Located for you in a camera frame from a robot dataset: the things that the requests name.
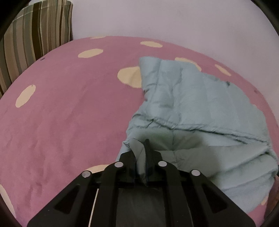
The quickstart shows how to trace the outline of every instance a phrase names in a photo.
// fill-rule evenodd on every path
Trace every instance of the white wall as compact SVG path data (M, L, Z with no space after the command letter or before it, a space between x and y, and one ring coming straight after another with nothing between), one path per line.
M257 87L279 122L279 37L250 0L71 1L74 39L149 37L206 54Z

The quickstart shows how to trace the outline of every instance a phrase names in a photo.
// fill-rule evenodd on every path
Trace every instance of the light blue cloth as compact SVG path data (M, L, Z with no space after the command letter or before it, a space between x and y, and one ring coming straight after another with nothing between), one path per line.
M194 64L153 57L139 63L145 101L117 159L133 147L144 180L138 141L148 138L165 161L183 171L200 170L242 210L252 211L278 171L263 113L236 85Z

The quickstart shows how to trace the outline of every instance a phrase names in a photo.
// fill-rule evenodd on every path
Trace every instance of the pink polka dot fabric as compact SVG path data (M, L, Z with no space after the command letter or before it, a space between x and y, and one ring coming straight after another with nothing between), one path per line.
M239 86L265 114L278 153L279 129L264 97L220 62L158 40L74 40L36 61L0 99L0 184L20 224L26 226L83 170L114 162L143 102L137 68L142 56L187 59L202 72ZM130 67L135 68L118 74ZM257 225L264 210L259 206L250 214Z

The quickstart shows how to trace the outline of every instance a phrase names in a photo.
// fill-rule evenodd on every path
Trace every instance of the striped cushion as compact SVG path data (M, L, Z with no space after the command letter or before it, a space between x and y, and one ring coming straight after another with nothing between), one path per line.
M0 41L0 97L36 60L72 40L72 9L70 1L46 0L19 12Z

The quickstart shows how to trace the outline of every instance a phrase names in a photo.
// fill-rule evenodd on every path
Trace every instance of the metal screw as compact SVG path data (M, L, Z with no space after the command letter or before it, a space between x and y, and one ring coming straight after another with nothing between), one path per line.
M114 166L117 167L117 168L120 168L120 167L122 167L123 165L124 165L123 162L116 162L116 163L114 164Z
M83 171L81 175L86 178L91 175L91 172L86 170L86 171Z
M165 167L165 166L167 166L167 163L165 161L159 161L158 165L161 167Z
M191 171L191 174L193 175L193 176L199 176L199 175L201 175L201 172L200 171L198 171L198 170L196 170L196 169L194 169L194 170L192 170Z

